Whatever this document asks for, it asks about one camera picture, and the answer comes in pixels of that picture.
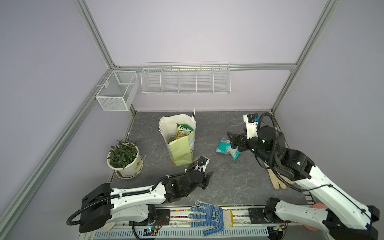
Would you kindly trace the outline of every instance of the snack bag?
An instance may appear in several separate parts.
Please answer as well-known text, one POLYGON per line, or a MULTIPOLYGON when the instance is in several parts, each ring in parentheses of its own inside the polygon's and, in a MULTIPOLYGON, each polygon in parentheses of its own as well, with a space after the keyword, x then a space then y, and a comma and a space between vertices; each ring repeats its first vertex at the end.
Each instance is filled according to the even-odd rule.
POLYGON ((177 125, 177 130, 176 130, 175 139, 188 136, 191 132, 193 132, 193 129, 187 124, 176 123, 176 125, 177 125))

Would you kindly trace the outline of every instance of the teal plastic packet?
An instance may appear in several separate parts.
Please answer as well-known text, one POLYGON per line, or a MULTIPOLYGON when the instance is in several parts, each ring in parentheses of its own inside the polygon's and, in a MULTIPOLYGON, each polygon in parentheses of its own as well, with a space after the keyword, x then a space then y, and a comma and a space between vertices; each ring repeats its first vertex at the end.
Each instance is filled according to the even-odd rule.
POLYGON ((193 132, 193 128, 187 124, 176 123, 176 125, 177 130, 175 139, 188 136, 191 132, 193 132))
POLYGON ((234 160, 236 160, 236 158, 240 155, 238 147, 236 147, 236 149, 232 149, 229 140, 226 138, 221 139, 220 144, 216 148, 216 152, 229 154, 234 160))

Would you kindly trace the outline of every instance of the work glove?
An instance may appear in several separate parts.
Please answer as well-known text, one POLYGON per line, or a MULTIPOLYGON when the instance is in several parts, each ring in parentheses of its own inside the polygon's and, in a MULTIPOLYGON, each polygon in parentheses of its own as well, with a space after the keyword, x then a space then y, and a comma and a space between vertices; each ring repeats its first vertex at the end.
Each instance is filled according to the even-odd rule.
POLYGON ((191 227, 209 227, 204 229, 203 236, 207 237, 224 230, 223 209, 219 206, 196 201, 191 207, 189 218, 199 220, 191 222, 191 227))

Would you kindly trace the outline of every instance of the wire basket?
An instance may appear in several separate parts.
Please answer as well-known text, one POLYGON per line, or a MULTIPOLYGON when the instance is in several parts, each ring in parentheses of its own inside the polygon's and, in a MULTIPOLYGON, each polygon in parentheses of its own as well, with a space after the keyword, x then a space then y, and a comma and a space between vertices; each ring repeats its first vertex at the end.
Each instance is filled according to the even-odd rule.
POLYGON ((103 110, 129 111, 139 85, 135 71, 112 71, 96 99, 103 110))
POLYGON ((230 93, 229 64, 143 68, 141 90, 144 94, 230 93))

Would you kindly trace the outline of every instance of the robotic arm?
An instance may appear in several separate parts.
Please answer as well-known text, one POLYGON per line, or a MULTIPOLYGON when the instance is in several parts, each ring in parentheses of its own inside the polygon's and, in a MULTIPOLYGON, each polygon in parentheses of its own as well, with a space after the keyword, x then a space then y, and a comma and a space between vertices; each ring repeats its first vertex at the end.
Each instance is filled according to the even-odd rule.
POLYGON ((147 187, 111 189, 110 183, 101 184, 82 199, 81 209, 69 217, 67 225, 79 224, 79 232, 90 232, 110 222, 153 223, 156 204, 178 201, 198 186, 206 189, 213 174, 205 173, 208 163, 208 158, 200 157, 185 172, 162 177, 147 187), (80 221, 72 221, 79 214, 80 221))
POLYGON ((277 122, 270 113, 244 115, 246 129, 244 133, 227 133, 231 147, 239 151, 250 150, 254 153, 261 167, 269 165, 273 173, 290 188, 299 191, 310 191, 329 209, 314 209, 293 205, 270 198, 264 208, 265 219, 273 222, 276 219, 291 220, 322 229, 334 239, 375 239, 378 232, 372 223, 379 219, 379 210, 374 206, 366 206, 329 180, 314 162, 298 150, 285 147, 285 138, 278 131, 277 122), (265 116, 268 116, 273 127, 260 127, 265 116), (304 189, 286 182, 283 175, 295 181, 304 189))

